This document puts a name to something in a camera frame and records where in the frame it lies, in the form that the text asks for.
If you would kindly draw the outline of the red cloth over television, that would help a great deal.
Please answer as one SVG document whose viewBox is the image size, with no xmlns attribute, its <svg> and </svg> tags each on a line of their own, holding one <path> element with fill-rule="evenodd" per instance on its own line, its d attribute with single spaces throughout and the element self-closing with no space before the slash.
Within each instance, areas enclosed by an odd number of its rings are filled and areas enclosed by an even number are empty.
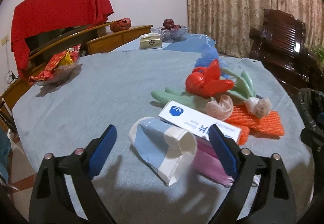
<svg viewBox="0 0 324 224">
<path fill-rule="evenodd" d="M 110 0 L 24 0 L 14 10 L 11 50 L 20 78 L 28 78 L 26 39 L 67 27 L 96 25 L 113 14 Z"/>
</svg>

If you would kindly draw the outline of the tissue box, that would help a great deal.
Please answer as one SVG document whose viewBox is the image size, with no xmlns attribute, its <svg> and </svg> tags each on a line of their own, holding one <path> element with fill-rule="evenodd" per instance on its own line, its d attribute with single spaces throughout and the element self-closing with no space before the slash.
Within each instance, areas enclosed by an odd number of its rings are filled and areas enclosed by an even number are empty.
<svg viewBox="0 0 324 224">
<path fill-rule="evenodd" d="M 140 49 L 163 48 L 161 35 L 158 33 L 147 33 L 140 36 Z"/>
</svg>

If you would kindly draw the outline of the potted green plant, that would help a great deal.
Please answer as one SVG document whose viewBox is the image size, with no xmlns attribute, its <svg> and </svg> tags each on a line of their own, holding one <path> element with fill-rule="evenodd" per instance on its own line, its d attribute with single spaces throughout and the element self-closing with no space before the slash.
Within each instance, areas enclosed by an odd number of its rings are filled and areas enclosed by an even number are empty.
<svg viewBox="0 0 324 224">
<path fill-rule="evenodd" d="M 311 51 L 315 54 L 317 65 L 323 69 L 324 66 L 324 49 L 323 46 L 313 45 L 310 47 Z"/>
</svg>

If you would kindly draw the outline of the pink crumpled wrapper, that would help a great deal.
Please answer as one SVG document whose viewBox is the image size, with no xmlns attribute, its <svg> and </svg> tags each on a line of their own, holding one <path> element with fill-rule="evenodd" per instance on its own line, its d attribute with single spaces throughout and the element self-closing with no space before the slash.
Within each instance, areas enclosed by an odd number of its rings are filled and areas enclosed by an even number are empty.
<svg viewBox="0 0 324 224">
<path fill-rule="evenodd" d="M 206 106 L 206 114 L 221 121 L 227 120 L 233 113 L 234 104 L 229 95 L 221 95 L 219 101 L 212 98 Z"/>
</svg>

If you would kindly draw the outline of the blue plastic bag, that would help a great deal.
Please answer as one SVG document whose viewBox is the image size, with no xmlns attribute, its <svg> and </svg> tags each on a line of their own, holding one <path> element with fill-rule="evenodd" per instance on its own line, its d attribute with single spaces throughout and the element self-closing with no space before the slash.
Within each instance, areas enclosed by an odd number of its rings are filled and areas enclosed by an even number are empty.
<svg viewBox="0 0 324 224">
<path fill-rule="evenodd" d="M 215 46 L 208 43 L 201 46 L 201 57 L 195 61 L 194 67 L 208 67 L 213 60 L 217 59 L 221 68 L 227 68 L 228 64 L 219 58 L 218 51 Z"/>
</svg>

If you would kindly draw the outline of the red plastic bag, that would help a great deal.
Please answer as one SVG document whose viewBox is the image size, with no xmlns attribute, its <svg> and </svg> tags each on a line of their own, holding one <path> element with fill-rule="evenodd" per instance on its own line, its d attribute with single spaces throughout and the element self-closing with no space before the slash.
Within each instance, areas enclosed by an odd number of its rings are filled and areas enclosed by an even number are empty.
<svg viewBox="0 0 324 224">
<path fill-rule="evenodd" d="M 110 25 L 110 31 L 119 32 L 128 30 L 131 27 L 131 19 L 130 18 L 122 18 L 120 20 L 115 20 Z"/>
<path fill-rule="evenodd" d="M 234 88 L 234 82 L 221 79 L 220 64 L 218 59 L 215 59 L 208 67 L 194 68 L 186 78 L 185 88 L 190 94 L 210 98 Z"/>
</svg>

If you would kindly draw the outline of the pink face mask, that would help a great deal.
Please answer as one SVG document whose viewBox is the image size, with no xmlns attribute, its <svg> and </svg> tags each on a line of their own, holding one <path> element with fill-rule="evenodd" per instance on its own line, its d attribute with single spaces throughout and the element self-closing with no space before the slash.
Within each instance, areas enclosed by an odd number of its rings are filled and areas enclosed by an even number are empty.
<svg viewBox="0 0 324 224">
<path fill-rule="evenodd" d="M 226 174 L 213 148 L 201 141 L 197 142 L 192 166 L 205 177 L 225 187 L 231 187 L 234 183 L 234 179 Z"/>
</svg>

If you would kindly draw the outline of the white cloth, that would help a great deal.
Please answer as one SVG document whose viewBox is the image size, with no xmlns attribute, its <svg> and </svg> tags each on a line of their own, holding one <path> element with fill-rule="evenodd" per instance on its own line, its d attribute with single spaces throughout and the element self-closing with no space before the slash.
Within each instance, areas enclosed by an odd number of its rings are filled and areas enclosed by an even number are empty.
<svg viewBox="0 0 324 224">
<path fill-rule="evenodd" d="M 272 104 L 268 98 L 250 97 L 245 101 L 245 107 L 249 114 L 263 118 L 269 116 Z"/>
</svg>

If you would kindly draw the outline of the red apples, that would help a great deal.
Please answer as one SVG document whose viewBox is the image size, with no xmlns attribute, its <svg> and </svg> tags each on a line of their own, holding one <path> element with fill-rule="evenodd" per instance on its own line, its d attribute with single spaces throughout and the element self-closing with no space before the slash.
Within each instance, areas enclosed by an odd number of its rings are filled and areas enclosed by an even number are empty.
<svg viewBox="0 0 324 224">
<path fill-rule="evenodd" d="M 173 19 L 165 19 L 163 22 L 164 30 L 180 29 L 181 25 L 175 24 Z"/>
</svg>

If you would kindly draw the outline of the green rubber glove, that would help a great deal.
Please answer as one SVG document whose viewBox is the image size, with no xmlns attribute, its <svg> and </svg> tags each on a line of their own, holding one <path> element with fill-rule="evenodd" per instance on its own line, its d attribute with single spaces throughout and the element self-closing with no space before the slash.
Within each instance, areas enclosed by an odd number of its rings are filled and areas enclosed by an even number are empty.
<svg viewBox="0 0 324 224">
<path fill-rule="evenodd" d="M 169 101 L 175 101 L 199 112 L 205 113 L 205 106 L 211 98 L 203 98 L 188 92 L 176 91 L 166 87 L 164 91 L 152 91 L 151 96 L 160 104 L 165 106 Z"/>
<path fill-rule="evenodd" d="M 226 91 L 226 94 L 231 96 L 233 101 L 245 102 L 251 97 L 256 97 L 256 91 L 248 72 L 242 71 L 239 75 L 226 67 L 222 67 L 221 71 L 235 79 L 234 87 Z"/>
</svg>

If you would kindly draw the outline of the orange foam net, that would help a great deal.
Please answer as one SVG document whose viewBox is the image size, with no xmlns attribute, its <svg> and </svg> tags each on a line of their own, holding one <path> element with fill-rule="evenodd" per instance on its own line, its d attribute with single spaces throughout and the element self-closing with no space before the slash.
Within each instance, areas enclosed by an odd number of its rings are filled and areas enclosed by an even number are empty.
<svg viewBox="0 0 324 224">
<path fill-rule="evenodd" d="M 232 125 L 246 126 L 266 135 L 283 136 L 285 130 L 278 112 L 270 111 L 268 116 L 257 118 L 248 112 L 245 105 L 234 106 L 233 113 L 225 120 Z"/>
<path fill-rule="evenodd" d="M 238 139 L 238 145 L 242 146 L 242 145 L 246 144 L 246 142 L 248 140 L 248 137 L 250 134 L 250 128 L 245 125 L 236 125 L 236 127 L 241 129 L 240 136 Z"/>
</svg>

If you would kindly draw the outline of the blue white paper cup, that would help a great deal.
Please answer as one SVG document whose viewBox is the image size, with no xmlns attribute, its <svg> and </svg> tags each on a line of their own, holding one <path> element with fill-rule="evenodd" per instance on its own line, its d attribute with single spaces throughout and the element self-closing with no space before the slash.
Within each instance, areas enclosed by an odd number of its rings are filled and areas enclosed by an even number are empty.
<svg viewBox="0 0 324 224">
<path fill-rule="evenodd" d="M 192 133 L 159 118 L 139 119 L 131 127 L 129 138 L 138 155 L 167 186 L 180 179 L 197 152 L 197 140 Z"/>
</svg>

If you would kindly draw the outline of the glass fruit bowl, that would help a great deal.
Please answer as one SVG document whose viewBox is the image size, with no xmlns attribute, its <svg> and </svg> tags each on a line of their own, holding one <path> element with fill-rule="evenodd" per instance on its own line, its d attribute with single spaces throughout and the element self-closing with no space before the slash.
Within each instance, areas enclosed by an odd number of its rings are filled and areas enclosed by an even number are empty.
<svg viewBox="0 0 324 224">
<path fill-rule="evenodd" d="M 151 28 L 151 32 L 161 35 L 163 42 L 180 42 L 185 39 L 189 27 L 181 26 L 179 29 L 164 29 L 163 27 Z"/>
</svg>

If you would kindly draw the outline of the blue coffee table cloth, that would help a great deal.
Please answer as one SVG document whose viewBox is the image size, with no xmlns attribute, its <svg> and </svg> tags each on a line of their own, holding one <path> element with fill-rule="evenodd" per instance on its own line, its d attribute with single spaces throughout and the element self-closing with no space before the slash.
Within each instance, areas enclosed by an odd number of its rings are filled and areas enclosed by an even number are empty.
<svg viewBox="0 0 324 224">
<path fill-rule="evenodd" d="M 188 33 L 183 36 L 183 40 L 179 42 L 165 42 L 163 43 L 162 50 L 172 50 L 179 52 L 193 52 L 199 53 L 203 49 L 205 44 L 209 44 L 212 47 L 215 47 L 216 41 L 211 37 L 202 34 Z M 127 44 L 124 44 L 115 51 L 130 51 L 130 50 L 139 50 L 140 48 L 140 38 L 137 38 Z"/>
</svg>

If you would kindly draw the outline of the black television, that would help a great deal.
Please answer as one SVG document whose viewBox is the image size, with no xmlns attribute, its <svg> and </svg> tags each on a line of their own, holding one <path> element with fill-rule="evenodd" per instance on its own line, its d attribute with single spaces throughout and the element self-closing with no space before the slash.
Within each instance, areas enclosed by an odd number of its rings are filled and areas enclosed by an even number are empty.
<svg viewBox="0 0 324 224">
<path fill-rule="evenodd" d="M 25 39 L 25 41 L 30 50 L 30 55 L 34 55 L 36 52 L 42 50 L 50 44 L 53 44 L 56 41 L 62 40 L 65 37 L 72 36 L 73 34 L 79 33 L 91 27 L 91 25 L 85 25 L 52 30 L 49 32 L 44 32 L 35 36 L 28 37 Z"/>
</svg>

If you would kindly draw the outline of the red plastic bag on cabinet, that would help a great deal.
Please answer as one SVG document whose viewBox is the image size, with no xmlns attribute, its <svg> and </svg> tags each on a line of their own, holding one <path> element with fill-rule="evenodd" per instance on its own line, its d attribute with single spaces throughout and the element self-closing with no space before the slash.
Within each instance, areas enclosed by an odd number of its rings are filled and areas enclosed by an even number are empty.
<svg viewBox="0 0 324 224">
<path fill-rule="evenodd" d="M 131 27 L 131 19 L 130 18 L 122 18 L 120 20 L 115 20 L 110 25 L 110 31 L 119 32 L 128 30 Z"/>
</svg>

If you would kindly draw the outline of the black bin with liner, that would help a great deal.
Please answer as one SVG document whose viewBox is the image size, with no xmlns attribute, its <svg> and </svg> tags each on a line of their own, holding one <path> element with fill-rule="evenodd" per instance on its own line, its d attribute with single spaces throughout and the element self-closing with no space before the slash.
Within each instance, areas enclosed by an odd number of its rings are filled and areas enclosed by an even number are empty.
<svg viewBox="0 0 324 224">
<path fill-rule="evenodd" d="M 323 92 L 302 88 L 297 94 L 297 109 L 306 128 L 323 136 Z"/>
</svg>

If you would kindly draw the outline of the white blue medicine box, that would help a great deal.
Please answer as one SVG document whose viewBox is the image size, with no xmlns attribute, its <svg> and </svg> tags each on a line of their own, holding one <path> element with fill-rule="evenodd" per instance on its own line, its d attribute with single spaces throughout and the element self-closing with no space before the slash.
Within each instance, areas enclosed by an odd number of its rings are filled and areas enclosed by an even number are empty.
<svg viewBox="0 0 324 224">
<path fill-rule="evenodd" d="M 159 118 L 190 131 L 195 136 L 209 142 L 209 127 L 216 125 L 223 135 L 238 143 L 241 129 L 196 111 L 176 101 L 169 101 L 159 113 Z"/>
</svg>

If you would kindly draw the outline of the snack bowl with red packets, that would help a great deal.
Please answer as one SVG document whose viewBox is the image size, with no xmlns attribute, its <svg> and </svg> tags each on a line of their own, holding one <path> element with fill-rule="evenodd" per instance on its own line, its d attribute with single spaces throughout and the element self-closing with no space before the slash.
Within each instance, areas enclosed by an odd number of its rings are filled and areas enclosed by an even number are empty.
<svg viewBox="0 0 324 224">
<path fill-rule="evenodd" d="M 43 71 L 37 76 L 29 77 L 29 83 L 38 86 L 64 83 L 79 62 L 80 48 L 81 45 L 79 44 L 54 54 Z"/>
</svg>

